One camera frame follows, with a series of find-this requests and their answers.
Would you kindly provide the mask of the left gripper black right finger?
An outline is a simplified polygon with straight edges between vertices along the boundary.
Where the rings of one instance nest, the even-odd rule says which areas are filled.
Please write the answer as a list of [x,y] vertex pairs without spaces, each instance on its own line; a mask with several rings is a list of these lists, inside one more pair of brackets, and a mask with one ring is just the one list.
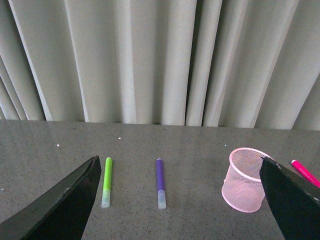
[[259,171],[267,203],[286,240],[320,238],[320,188],[272,158]]

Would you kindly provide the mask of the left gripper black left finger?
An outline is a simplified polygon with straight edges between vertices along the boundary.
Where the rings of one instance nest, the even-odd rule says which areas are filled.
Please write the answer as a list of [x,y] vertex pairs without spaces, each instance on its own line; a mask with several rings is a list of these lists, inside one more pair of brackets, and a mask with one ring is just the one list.
[[99,156],[91,157],[43,195],[0,225],[2,240],[80,240],[101,177]]

